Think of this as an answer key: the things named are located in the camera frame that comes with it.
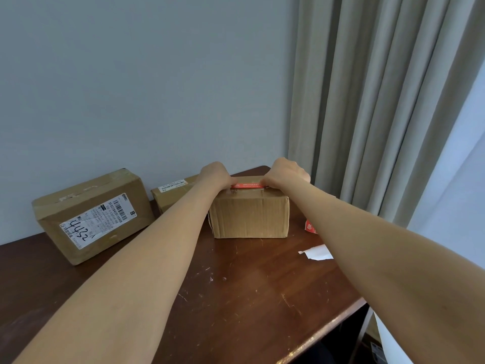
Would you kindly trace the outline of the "person's left hand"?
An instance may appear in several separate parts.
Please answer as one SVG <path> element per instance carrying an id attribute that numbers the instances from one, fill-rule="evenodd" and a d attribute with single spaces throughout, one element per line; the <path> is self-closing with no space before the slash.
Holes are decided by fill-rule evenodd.
<path id="1" fill-rule="evenodd" d="M 201 169 L 195 182 L 195 188 L 203 193 L 217 195 L 225 189 L 225 176 L 230 175 L 221 162 L 210 163 Z"/>

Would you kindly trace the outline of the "person's right hand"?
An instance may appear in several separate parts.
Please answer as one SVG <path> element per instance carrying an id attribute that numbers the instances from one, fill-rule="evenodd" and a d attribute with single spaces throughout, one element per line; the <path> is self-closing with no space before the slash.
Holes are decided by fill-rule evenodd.
<path id="1" fill-rule="evenodd" d="M 265 175 L 272 175 L 275 180 L 275 189 L 282 192 L 290 189 L 294 183 L 310 183 L 310 174 L 297 162 L 284 157 L 277 158 Z"/>

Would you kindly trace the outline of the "small plain cardboard box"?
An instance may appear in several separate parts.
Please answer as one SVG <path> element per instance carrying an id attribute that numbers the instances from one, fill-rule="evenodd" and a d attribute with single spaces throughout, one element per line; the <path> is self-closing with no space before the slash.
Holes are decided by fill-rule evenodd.
<path id="1" fill-rule="evenodd" d="M 239 183 L 259 183 L 263 176 L 238 177 Z M 281 190 L 225 189 L 214 199 L 209 225 L 217 239 L 286 238 L 290 202 Z"/>

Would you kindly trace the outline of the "person's left forearm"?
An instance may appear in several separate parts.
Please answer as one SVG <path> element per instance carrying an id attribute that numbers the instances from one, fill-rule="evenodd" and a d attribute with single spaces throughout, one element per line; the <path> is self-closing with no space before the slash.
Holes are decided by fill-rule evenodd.
<path id="1" fill-rule="evenodd" d="M 199 181 L 82 284 L 13 364 L 151 364 L 206 214 L 227 187 Z"/>

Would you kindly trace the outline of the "person's right forearm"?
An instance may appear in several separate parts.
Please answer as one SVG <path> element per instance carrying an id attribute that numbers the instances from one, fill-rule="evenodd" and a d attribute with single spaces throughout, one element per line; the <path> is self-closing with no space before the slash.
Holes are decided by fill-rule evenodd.
<path id="1" fill-rule="evenodd" d="M 485 270 L 301 179 L 280 185 L 414 364 L 485 364 Z"/>

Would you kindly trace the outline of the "cardboard box small barcode label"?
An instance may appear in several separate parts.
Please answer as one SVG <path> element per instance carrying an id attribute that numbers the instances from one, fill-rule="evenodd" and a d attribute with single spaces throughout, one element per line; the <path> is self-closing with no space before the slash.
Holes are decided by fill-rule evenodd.
<path id="1" fill-rule="evenodd" d="M 165 214 L 183 198 L 193 188 L 194 183 L 197 182 L 197 177 L 198 175 L 186 177 L 152 189 L 150 192 L 154 198 L 152 211 L 155 218 Z"/>

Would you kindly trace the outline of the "white paper scrap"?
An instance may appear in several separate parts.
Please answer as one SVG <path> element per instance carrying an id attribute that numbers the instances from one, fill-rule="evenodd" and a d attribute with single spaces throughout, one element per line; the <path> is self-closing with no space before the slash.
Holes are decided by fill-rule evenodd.
<path id="1" fill-rule="evenodd" d="M 324 260 L 332 260 L 334 259 L 333 255 L 330 253 L 329 249 L 326 245 L 321 244 L 305 251 L 299 251 L 300 255 L 306 255 L 306 257 L 310 260 L 315 261 L 324 261 Z"/>

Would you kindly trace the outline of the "beige curtain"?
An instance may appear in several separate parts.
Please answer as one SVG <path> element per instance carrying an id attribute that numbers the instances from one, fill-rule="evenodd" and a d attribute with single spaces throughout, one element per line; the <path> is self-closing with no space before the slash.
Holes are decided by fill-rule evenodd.
<path id="1" fill-rule="evenodd" d="M 485 61 L 485 0 L 299 0 L 288 156 L 408 226 Z"/>

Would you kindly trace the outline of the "large cardboard box handwritten label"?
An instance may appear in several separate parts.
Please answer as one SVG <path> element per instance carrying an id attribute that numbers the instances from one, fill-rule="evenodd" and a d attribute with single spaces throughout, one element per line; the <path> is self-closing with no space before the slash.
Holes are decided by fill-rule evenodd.
<path id="1" fill-rule="evenodd" d="M 122 168 L 32 201 L 39 225 L 71 265 L 155 221 L 139 176 Z"/>

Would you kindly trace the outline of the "white sheer curtain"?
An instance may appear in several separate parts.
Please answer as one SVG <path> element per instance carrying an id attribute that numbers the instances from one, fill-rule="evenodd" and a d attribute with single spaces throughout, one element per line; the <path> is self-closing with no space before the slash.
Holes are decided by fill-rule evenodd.
<path id="1" fill-rule="evenodd" d="M 485 269 L 485 60 L 407 229 Z"/>

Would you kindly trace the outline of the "white board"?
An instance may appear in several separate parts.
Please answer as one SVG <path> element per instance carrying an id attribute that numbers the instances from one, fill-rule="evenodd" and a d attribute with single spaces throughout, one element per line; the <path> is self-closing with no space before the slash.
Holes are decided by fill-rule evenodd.
<path id="1" fill-rule="evenodd" d="M 387 364 L 414 364 L 391 335 L 378 315 L 376 313 L 374 313 L 374 315 Z"/>

